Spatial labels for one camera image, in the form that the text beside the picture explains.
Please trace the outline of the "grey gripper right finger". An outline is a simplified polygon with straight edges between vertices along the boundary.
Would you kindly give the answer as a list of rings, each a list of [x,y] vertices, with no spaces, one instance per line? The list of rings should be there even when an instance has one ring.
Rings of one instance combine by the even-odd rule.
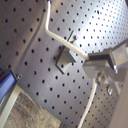
[[[128,62],[128,38],[113,48],[104,49],[102,52],[90,53],[91,61],[107,60],[113,70],[117,70]]]

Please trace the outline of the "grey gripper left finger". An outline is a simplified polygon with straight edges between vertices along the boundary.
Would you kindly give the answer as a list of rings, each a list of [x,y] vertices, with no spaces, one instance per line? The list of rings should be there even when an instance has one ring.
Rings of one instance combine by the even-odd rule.
[[[121,93],[127,68],[113,70],[107,61],[86,61],[83,69],[87,77],[94,79],[99,86],[106,85],[109,95]]]

